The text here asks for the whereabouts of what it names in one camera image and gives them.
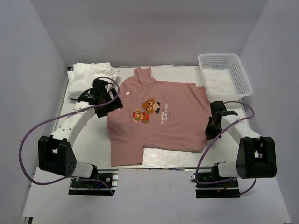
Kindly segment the pink printed t shirt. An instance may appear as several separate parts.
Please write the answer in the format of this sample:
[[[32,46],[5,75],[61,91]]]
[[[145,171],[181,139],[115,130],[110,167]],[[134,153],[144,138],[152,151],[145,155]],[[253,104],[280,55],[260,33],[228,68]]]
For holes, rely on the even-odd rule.
[[[151,68],[135,68],[120,85],[123,107],[110,112],[111,165],[140,165],[145,148],[200,153],[211,115],[204,87],[157,81]]]

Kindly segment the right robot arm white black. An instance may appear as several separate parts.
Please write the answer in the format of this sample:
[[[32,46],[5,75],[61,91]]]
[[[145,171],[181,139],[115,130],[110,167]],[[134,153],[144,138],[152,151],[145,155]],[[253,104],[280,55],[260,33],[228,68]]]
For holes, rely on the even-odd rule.
[[[235,161],[219,162],[212,166],[210,180],[216,186],[222,186],[228,179],[273,178],[277,174],[275,141],[272,137],[263,137],[254,132],[238,113],[228,110],[225,102],[210,103],[211,117],[206,127],[207,139],[215,142],[227,132],[236,143],[238,152]]]

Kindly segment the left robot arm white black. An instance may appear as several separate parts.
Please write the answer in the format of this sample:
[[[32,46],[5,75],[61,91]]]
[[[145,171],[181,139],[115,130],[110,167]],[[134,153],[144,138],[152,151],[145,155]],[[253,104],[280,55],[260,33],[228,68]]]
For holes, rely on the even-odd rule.
[[[92,117],[102,118],[123,107],[119,93],[118,84],[111,78],[93,80],[91,88],[81,93],[64,122],[50,136],[39,139],[39,168],[63,177],[82,178],[88,186],[96,185],[99,180],[96,166],[77,160],[72,147]]]

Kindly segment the white folded t shirt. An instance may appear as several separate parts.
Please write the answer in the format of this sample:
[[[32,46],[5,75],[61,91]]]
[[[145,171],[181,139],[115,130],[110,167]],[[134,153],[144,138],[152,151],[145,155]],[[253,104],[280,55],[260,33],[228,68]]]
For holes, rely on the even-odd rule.
[[[106,63],[76,63],[73,70],[68,71],[68,97],[77,100],[79,96],[92,87],[92,82],[98,77],[109,77],[116,81],[119,77],[119,71]]]

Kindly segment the white plastic mesh basket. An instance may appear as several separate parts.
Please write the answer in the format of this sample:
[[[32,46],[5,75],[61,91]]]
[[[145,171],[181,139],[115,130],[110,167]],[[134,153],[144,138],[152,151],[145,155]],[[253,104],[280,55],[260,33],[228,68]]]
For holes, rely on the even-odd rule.
[[[210,102],[238,101],[253,93],[237,54],[204,53],[198,56],[201,75]]]

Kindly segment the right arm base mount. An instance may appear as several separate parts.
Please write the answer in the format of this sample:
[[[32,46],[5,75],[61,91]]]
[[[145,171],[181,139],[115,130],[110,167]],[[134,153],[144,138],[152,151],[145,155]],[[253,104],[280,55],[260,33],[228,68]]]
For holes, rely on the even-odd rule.
[[[212,172],[198,172],[199,182],[214,182],[224,180],[222,177],[213,177]],[[239,184],[237,180],[213,183],[198,184],[195,182],[195,175],[191,176],[191,182],[195,183],[195,193],[197,199],[220,199],[220,198],[239,198]]]

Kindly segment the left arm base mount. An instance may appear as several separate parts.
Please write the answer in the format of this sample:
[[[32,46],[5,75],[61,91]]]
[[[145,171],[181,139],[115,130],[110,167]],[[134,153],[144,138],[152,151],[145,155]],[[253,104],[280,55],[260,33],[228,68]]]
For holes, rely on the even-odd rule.
[[[112,196],[118,184],[118,170],[98,170],[93,176],[96,181],[82,181],[71,178],[69,195],[79,196]]]

